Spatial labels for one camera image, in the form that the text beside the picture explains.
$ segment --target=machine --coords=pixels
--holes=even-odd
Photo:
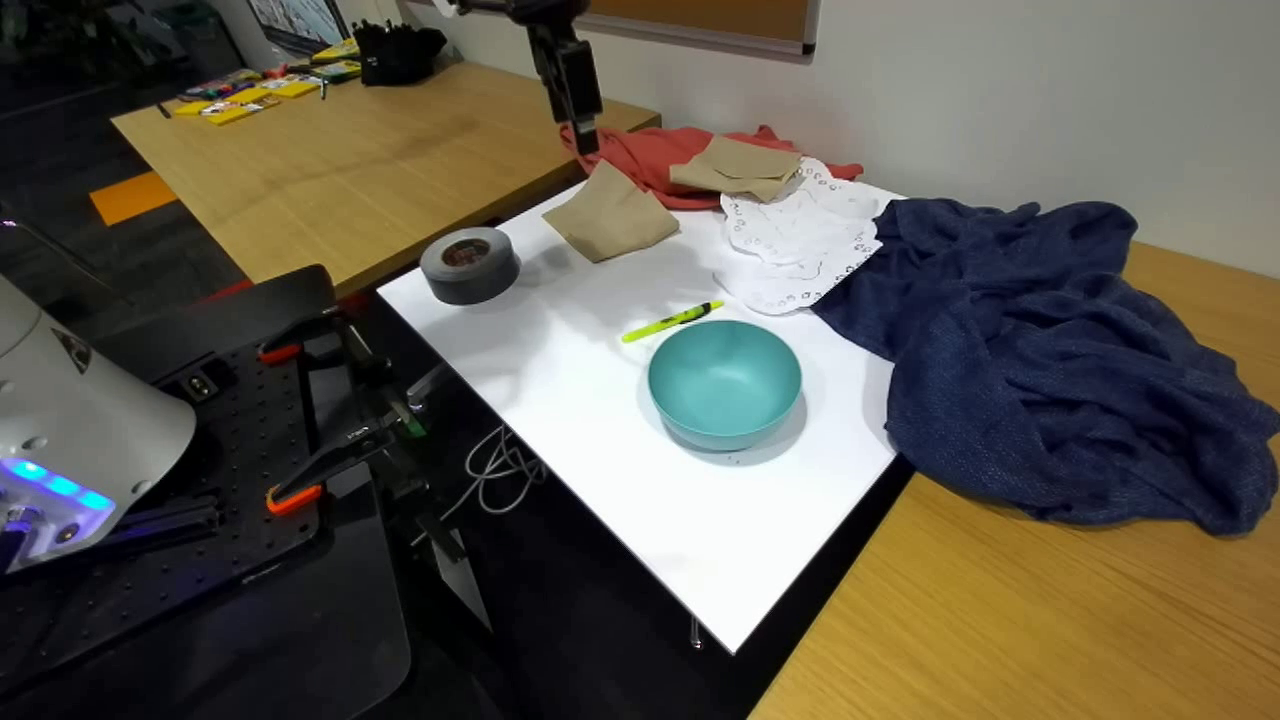
[[[0,576],[100,544],[191,437],[188,405],[0,275]]]
[[[590,44],[576,39],[572,21],[586,11],[586,0],[436,0],[442,16],[501,11],[525,22],[533,69],[546,86],[556,122],[568,126],[572,146],[590,154],[600,146],[600,78]]]

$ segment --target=glowing led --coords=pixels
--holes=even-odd
[[[100,496],[100,491],[78,491],[78,505],[85,505],[86,513],[108,513],[108,507],[110,507],[110,501]]]
[[[52,475],[44,486],[48,486],[52,496],[75,496],[75,491],[78,491],[78,485],[75,485],[75,480],[63,480],[63,475]]]
[[[26,485],[48,480],[48,469],[39,469],[39,462],[33,462],[33,461],[2,461],[2,469],[8,469],[16,480],[26,480]]]

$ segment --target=teal bowl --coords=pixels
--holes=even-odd
[[[794,412],[800,359],[769,327],[702,321],[656,347],[647,396],[680,445],[737,453]]]

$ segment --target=navy blue cloth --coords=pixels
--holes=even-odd
[[[1120,280],[1130,231],[1112,202],[896,198],[815,314],[896,362],[886,437],[938,485],[1042,521],[1246,532],[1280,414]]]

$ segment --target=orange clip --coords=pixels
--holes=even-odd
[[[261,359],[265,366],[280,366],[280,362],[292,362],[292,359],[299,359],[299,355],[304,355],[299,344],[280,344],[280,347],[257,351],[257,359]]]
[[[276,521],[295,514],[295,513],[320,505],[320,496],[322,496],[322,485],[304,485],[304,486],[295,486],[286,496],[276,496],[276,486],[267,486],[267,514],[276,514]]]

